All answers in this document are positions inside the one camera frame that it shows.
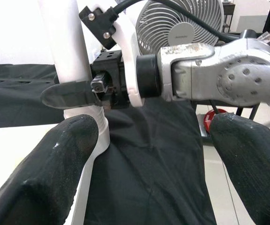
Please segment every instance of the electric fan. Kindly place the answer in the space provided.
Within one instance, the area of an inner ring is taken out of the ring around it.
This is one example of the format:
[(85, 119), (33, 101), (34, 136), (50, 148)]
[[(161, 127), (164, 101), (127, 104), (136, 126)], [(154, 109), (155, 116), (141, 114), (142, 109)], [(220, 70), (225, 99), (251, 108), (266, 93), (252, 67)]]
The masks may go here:
[[(217, 31), (222, 30), (224, 11), (221, 0), (171, 1)], [(126, 14), (136, 27), (141, 54), (156, 54), (164, 46), (197, 42), (214, 45), (218, 41), (216, 36), (161, 3), (150, 0), (138, 2), (129, 7)]]

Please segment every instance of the white pipe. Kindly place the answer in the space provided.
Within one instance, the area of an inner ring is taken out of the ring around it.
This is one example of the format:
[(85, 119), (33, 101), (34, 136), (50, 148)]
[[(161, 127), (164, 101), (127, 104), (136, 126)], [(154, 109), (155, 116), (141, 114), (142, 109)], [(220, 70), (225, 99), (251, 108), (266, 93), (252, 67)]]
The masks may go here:
[[(91, 70), (76, 0), (38, 0), (38, 4), (60, 83), (91, 80)], [(99, 137), (97, 145), (83, 169), (74, 204), (65, 221), (66, 225), (83, 224), (93, 162), (110, 144), (108, 120), (105, 118), (103, 108), (88, 106), (64, 111), (65, 119), (80, 114), (90, 115), (96, 120)]]

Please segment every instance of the red object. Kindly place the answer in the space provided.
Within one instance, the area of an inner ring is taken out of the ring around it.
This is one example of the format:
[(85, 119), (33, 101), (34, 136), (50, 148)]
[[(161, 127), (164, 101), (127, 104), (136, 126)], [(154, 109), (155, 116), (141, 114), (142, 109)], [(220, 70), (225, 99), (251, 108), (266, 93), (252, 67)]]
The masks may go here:
[[(218, 111), (220, 113), (226, 113), (227, 111), (226, 110), (223, 110), (223, 109), (218, 109)], [(209, 133), (210, 131), (210, 124), (215, 116), (215, 112), (214, 110), (211, 110), (209, 112), (207, 112), (207, 114), (204, 116), (204, 126), (205, 126), (205, 129), (206, 131)]]

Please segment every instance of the tiled floor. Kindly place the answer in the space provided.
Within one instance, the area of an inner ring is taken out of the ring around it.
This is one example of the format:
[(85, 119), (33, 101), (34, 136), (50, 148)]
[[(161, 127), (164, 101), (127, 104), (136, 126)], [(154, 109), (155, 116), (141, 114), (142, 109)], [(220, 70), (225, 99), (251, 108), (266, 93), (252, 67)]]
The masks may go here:
[[(230, 113), (235, 113), (236, 108), (219, 107)], [(205, 114), (211, 106), (198, 105), (197, 114)], [(243, 117), (248, 118), (251, 109), (243, 110)], [(270, 107), (261, 104), (255, 116), (255, 121), (270, 128)], [(248, 215), (241, 199), (239, 198), (227, 170), (215, 148), (204, 145), (206, 183), (211, 198), (211, 203), (218, 225), (254, 225)]]

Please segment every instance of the fan grille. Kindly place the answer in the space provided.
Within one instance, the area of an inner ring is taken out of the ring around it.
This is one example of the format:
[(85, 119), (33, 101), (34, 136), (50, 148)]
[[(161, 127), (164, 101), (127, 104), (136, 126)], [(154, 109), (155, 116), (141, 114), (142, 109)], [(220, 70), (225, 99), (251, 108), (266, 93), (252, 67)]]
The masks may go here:
[[(221, 0), (172, 0), (188, 12), (221, 31), (223, 9)], [(158, 53), (161, 47), (169, 46), (168, 36), (172, 28), (180, 23), (189, 23), (194, 28), (192, 42), (214, 45), (218, 38), (182, 14), (161, 3), (148, 1), (141, 11), (136, 32), (142, 54)]]

